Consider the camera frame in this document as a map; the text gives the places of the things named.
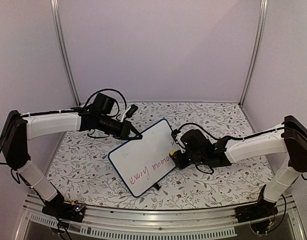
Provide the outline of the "blue framed whiteboard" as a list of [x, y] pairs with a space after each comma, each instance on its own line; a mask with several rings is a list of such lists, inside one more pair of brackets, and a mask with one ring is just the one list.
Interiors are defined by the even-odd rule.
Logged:
[[170, 152], [178, 150], [172, 127], [161, 119], [142, 133], [108, 153], [108, 160], [131, 195], [140, 197], [176, 167]]

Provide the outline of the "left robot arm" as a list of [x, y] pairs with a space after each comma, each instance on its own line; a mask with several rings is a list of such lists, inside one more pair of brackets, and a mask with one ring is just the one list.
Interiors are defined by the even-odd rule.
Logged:
[[42, 136], [98, 130], [105, 135], [124, 141], [142, 139], [142, 134], [128, 120], [138, 109], [136, 105], [125, 106], [123, 113], [112, 114], [118, 101], [105, 95], [106, 89], [94, 92], [83, 106], [65, 110], [20, 113], [9, 112], [0, 135], [0, 156], [11, 172], [16, 172], [15, 181], [23, 180], [40, 196], [57, 217], [68, 213], [62, 194], [47, 180], [28, 153], [28, 141]]

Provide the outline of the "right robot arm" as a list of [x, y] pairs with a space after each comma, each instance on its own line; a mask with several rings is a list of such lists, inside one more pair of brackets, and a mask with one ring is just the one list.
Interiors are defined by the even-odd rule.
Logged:
[[224, 136], [212, 143], [200, 125], [185, 133], [180, 129], [171, 136], [180, 146], [169, 156], [181, 170], [189, 165], [205, 165], [210, 169], [231, 166], [241, 160], [264, 155], [286, 153], [287, 158], [273, 179], [266, 184], [252, 206], [252, 214], [263, 218], [295, 180], [307, 173], [307, 129], [292, 115], [267, 130], [245, 137]]

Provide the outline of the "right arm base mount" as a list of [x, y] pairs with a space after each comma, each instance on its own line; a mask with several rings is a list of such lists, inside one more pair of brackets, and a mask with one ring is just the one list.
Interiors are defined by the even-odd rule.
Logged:
[[276, 203], [260, 200], [256, 203], [238, 206], [234, 209], [235, 218], [239, 223], [254, 221], [273, 216], [278, 213]]

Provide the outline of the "aluminium front rail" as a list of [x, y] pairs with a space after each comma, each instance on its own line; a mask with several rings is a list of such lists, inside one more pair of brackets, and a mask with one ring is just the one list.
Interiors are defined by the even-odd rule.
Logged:
[[268, 233], [254, 232], [265, 218], [239, 222], [234, 206], [190, 210], [132, 210], [90, 206], [82, 222], [67, 221], [67, 231], [42, 213], [39, 198], [29, 193], [22, 210], [17, 240], [305, 240], [292, 195], [277, 202], [278, 214]]

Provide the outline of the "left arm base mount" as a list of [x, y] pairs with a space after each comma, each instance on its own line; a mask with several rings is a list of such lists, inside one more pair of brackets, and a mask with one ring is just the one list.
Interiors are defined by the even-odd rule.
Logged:
[[86, 205], [77, 200], [68, 202], [63, 198], [54, 198], [46, 201], [42, 213], [55, 218], [81, 223], [84, 219]]

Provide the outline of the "left metal frame post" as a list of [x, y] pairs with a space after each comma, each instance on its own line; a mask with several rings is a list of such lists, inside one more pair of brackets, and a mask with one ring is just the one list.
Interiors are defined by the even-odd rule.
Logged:
[[64, 38], [64, 32], [62, 27], [62, 21], [61, 21], [61, 14], [60, 14], [60, 8], [59, 8], [59, 1], [58, 0], [50, 0], [50, 6], [51, 6], [51, 13], [55, 28], [55, 34], [58, 41], [60, 56], [62, 59], [64, 72], [68, 81], [68, 86], [73, 98], [73, 101], [76, 106], [79, 106], [81, 104], [81, 101], [79, 99], [78, 90], [74, 81], [74, 76], [71, 69], [71, 64], [66, 48], [65, 38]]

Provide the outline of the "metal frame post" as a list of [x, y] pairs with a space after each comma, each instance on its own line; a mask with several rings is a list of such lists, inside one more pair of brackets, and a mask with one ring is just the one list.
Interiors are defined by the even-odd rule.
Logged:
[[249, 66], [247, 69], [247, 74], [245, 78], [245, 82], [242, 88], [242, 93], [239, 99], [239, 105], [243, 107], [247, 101], [248, 93], [251, 87], [254, 71], [257, 65], [258, 55], [261, 48], [262, 38], [264, 34], [266, 18], [267, 18], [267, 11], [268, 11], [268, 0], [261, 0], [260, 7], [259, 7], [259, 16], [256, 26], [256, 34], [255, 40], [253, 44], [251, 59], [249, 62]]
[[81, 101], [79, 99], [78, 90], [74, 81], [74, 76], [71, 69], [71, 64], [66, 48], [65, 38], [64, 38], [64, 32], [62, 27], [62, 21], [61, 21], [61, 14], [60, 14], [60, 8], [59, 8], [59, 1], [58, 0], [50, 0], [50, 6], [51, 6], [51, 13], [55, 28], [55, 34], [58, 41], [60, 56], [62, 59], [64, 72], [68, 81], [68, 86], [73, 98], [73, 101], [76, 106], [79, 106], [81, 104]]

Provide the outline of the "right metal frame post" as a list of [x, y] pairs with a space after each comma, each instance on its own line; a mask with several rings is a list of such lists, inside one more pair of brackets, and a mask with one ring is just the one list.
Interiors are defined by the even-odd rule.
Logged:
[[253, 44], [251, 59], [249, 62], [249, 66], [247, 69], [247, 74], [245, 78], [245, 82], [242, 88], [242, 93], [239, 99], [239, 105], [243, 107], [247, 101], [248, 93], [251, 87], [254, 71], [257, 65], [258, 55], [261, 48], [262, 38], [264, 34], [266, 18], [267, 18], [267, 11], [268, 11], [268, 0], [261, 0], [260, 7], [259, 7], [259, 16], [256, 26], [256, 34], [255, 40]]

